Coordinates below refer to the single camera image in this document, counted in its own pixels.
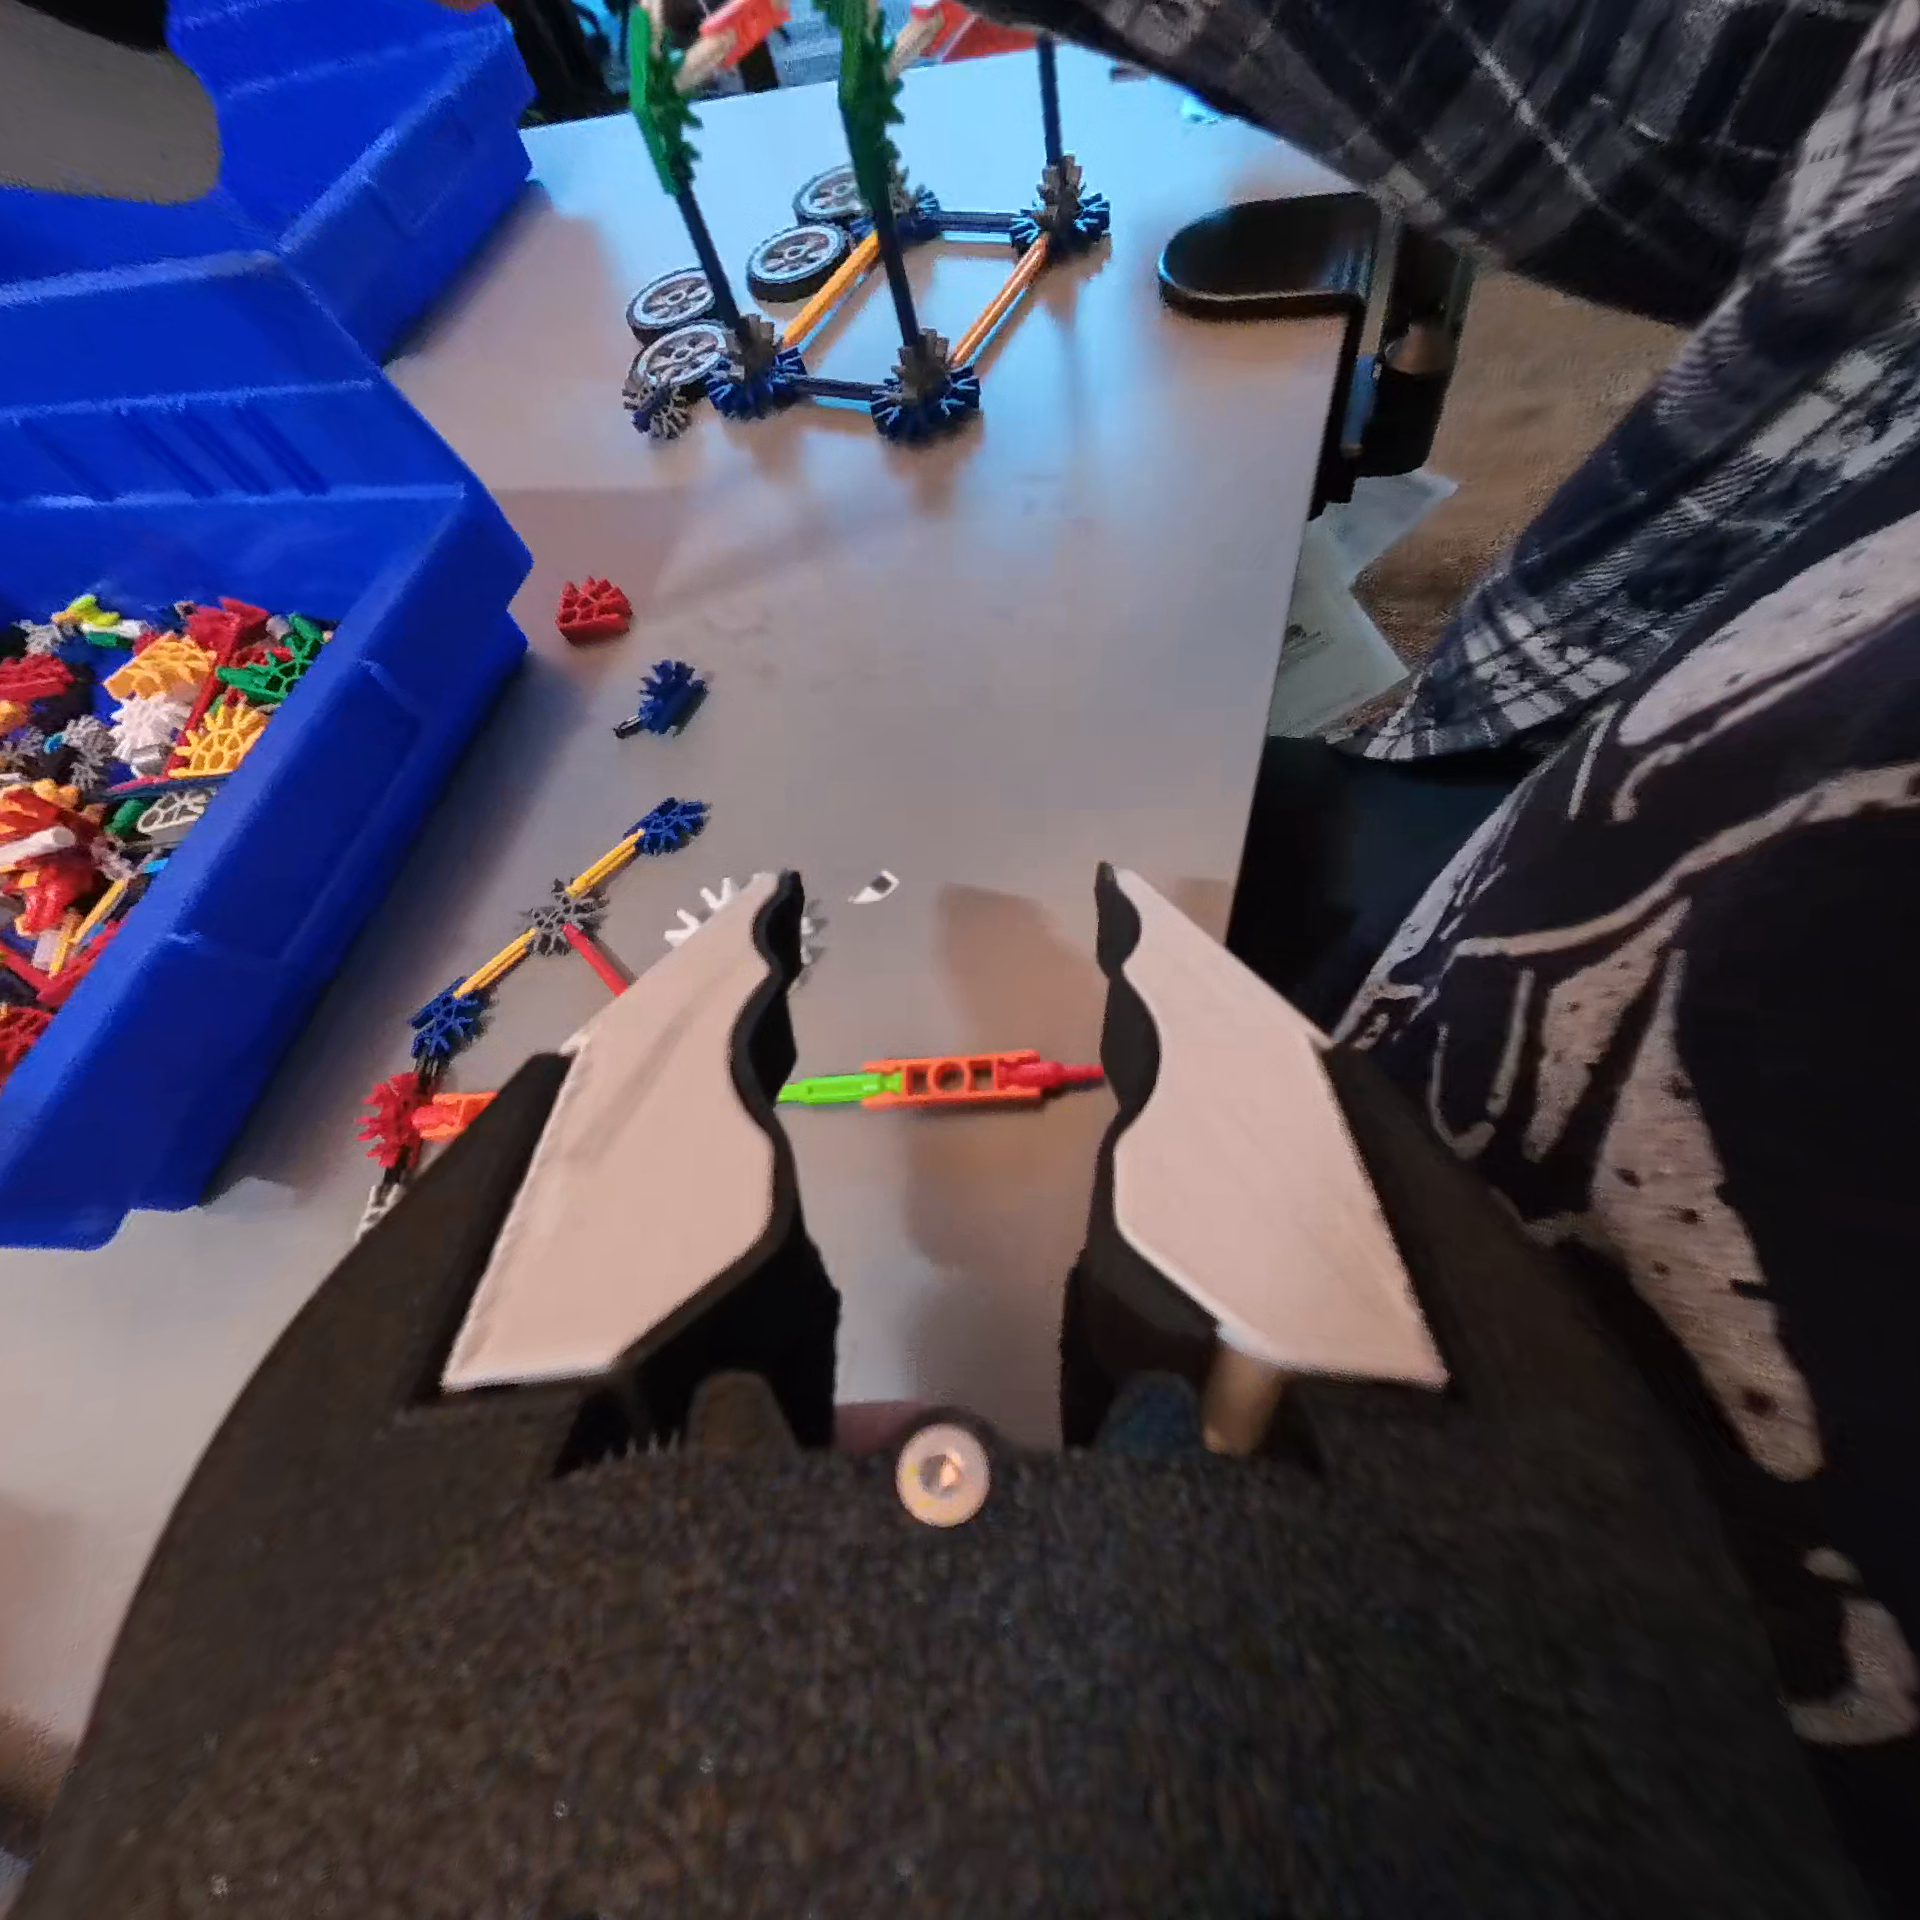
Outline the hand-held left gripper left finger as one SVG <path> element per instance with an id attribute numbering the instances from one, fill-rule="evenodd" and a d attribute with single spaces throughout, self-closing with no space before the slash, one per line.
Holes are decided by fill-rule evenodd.
<path id="1" fill-rule="evenodd" d="M 442 1393 L 613 1378 L 809 1262 L 778 1115 L 803 907 L 795 870 L 758 870 L 563 1046 Z"/>

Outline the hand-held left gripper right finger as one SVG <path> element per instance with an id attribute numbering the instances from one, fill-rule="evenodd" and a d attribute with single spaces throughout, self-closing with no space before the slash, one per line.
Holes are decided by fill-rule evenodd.
<path id="1" fill-rule="evenodd" d="M 1327 1040 L 1142 876 L 1095 873 L 1116 1115 L 1071 1267 L 1071 1440 L 1178 1376 L 1206 1450 L 1259 1451 L 1284 1388 L 1441 1394 L 1436 1344 L 1327 1072 Z"/>

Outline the colourful toy rod wheel assembly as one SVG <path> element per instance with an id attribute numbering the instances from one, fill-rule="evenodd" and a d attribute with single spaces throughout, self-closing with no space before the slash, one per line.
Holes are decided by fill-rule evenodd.
<path id="1" fill-rule="evenodd" d="M 595 894 L 570 898 L 564 888 L 574 876 L 554 880 L 541 902 L 522 916 L 518 930 L 486 963 L 460 973 L 412 1013 L 407 1066 L 375 1081 L 357 1126 L 359 1145 L 377 1166 L 354 1228 L 357 1240 L 369 1237 L 396 1210 L 422 1162 L 462 1136 L 491 1101 L 491 1092 L 450 1089 L 447 1069 L 482 1037 L 495 987 L 537 958 L 575 956 L 559 937 L 564 921 L 580 924 L 613 958 L 599 937 L 613 878 Z M 1058 1064 L 1031 1046 L 1004 1046 L 931 1058 L 878 1058 L 853 1072 L 793 1077 L 779 1089 L 778 1104 L 795 1112 L 875 1113 L 1038 1109 L 1062 1092 L 1095 1089 L 1102 1078 L 1105 1072 L 1095 1064 Z"/>

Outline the blue plastic bin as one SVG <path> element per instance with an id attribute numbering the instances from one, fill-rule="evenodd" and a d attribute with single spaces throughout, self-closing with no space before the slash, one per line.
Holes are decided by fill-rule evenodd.
<path id="1" fill-rule="evenodd" d="M 310 673 L 4 1081 L 4 1245 L 189 1210 L 525 652 L 531 554 L 382 360 L 531 177 L 493 6 L 164 4 L 223 148 L 174 206 L 4 187 L 4 617 L 226 596 Z"/>

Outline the pile of toy construction pieces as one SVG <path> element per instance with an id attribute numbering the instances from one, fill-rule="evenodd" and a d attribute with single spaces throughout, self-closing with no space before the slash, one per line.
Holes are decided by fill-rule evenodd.
<path id="1" fill-rule="evenodd" d="M 97 970 L 338 625 L 85 593 L 3 628 L 3 1077 Z"/>

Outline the blue connector with black rod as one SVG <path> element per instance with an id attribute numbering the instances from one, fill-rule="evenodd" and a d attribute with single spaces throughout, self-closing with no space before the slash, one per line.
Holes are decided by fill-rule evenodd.
<path id="1" fill-rule="evenodd" d="M 699 710 L 706 676 L 684 659 L 658 659 L 645 673 L 635 709 L 613 725 L 614 739 L 675 736 Z"/>

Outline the black printed shirt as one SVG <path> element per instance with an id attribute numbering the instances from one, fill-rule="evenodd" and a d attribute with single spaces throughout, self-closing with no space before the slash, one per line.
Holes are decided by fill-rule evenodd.
<path id="1" fill-rule="evenodd" d="M 1229 948 L 1633 1352 L 1879 1915 L 1915 1915 L 1915 472 L 1519 742 L 1265 742 Z"/>

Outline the white paper sheet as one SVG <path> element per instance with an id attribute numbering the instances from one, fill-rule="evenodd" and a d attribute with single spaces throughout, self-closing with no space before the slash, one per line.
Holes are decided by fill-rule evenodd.
<path id="1" fill-rule="evenodd" d="M 1266 732 L 1323 736 L 1405 680 L 1401 637 L 1449 601 L 1434 517 L 1457 481 L 1419 468 L 1357 481 L 1306 528 Z"/>

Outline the plaid flannel shirt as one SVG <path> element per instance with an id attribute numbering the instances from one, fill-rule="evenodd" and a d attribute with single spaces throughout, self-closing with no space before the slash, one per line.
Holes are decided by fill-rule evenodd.
<path id="1" fill-rule="evenodd" d="M 1915 201 L 1781 236 L 1345 739 L 1487 752 L 1593 709 L 1915 460 Z"/>

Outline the toy vehicle model with wheels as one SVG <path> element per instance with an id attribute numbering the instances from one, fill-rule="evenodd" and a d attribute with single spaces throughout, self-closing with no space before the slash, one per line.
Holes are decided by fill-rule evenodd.
<path id="1" fill-rule="evenodd" d="M 989 24 L 969 4 L 910 4 L 897 29 L 885 4 L 815 12 L 836 36 L 835 98 L 849 157 L 804 180 L 790 198 L 790 224 L 750 251 L 743 276 L 754 307 L 746 307 L 698 198 L 692 101 L 766 52 L 788 24 L 788 4 L 722 4 L 685 40 L 667 28 L 665 4 L 629 9 L 630 118 L 695 251 L 691 265 L 650 278 L 626 307 L 635 357 L 620 395 L 650 441 L 675 441 L 698 401 L 732 421 L 766 419 L 795 403 L 854 406 L 885 441 L 935 441 L 975 414 L 975 362 L 1025 294 L 1050 268 L 1091 251 L 1111 230 L 1111 206 L 1089 190 L 1066 146 L 1054 36 Z M 1038 59 L 1045 165 L 1035 194 L 1013 211 L 941 203 L 910 180 L 897 144 L 905 74 L 1021 48 Z M 921 320 L 907 276 L 913 249 L 949 240 L 1004 242 L 1013 256 L 1005 282 L 957 340 Z M 878 380 L 812 373 L 806 345 L 875 273 L 897 310 L 891 368 Z"/>

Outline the black desk clamp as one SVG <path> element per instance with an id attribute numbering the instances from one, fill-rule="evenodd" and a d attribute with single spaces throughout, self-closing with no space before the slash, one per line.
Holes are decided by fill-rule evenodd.
<path id="1" fill-rule="evenodd" d="M 1426 465 L 1471 284 L 1462 251 L 1357 192 L 1234 203 L 1179 229 L 1158 256 L 1163 304 L 1193 320 L 1338 324 L 1309 517 L 1348 502 L 1357 481 Z"/>

